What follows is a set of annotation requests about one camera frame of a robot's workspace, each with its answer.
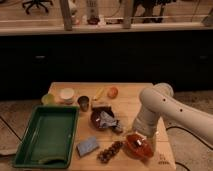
cup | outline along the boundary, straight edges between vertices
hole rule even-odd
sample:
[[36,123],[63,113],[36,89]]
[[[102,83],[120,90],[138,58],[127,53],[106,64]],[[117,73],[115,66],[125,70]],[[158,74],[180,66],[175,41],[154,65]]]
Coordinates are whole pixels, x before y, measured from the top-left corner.
[[80,110],[86,112],[89,109],[89,97],[81,96],[78,98],[78,104],[80,106]]

chair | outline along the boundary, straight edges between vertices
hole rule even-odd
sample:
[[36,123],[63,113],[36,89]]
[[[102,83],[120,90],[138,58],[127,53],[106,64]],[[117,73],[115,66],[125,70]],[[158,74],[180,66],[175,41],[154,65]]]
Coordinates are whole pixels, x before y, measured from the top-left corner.
[[30,14],[29,10],[33,5],[36,5],[37,8],[39,8],[40,6],[43,7],[45,9],[45,12],[48,13],[49,10],[48,8],[43,4],[44,2],[49,2],[50,5],[53,5],[52,0],[29,0],[27,2],[23,2],[22,3],[22,7],[26,8],[26,5],[28,5],[28,7],[25,9],[27,14]]

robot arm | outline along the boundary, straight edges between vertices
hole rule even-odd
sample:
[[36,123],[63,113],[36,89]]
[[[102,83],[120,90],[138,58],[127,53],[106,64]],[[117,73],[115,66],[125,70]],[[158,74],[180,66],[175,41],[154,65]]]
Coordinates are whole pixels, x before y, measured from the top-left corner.
[[172,87],[165,83],[145,88],[140,93],[142,107],[133,130],[153,137],[160,116],[171,118],[213,145],[213,115],[184,105],[173,98]]

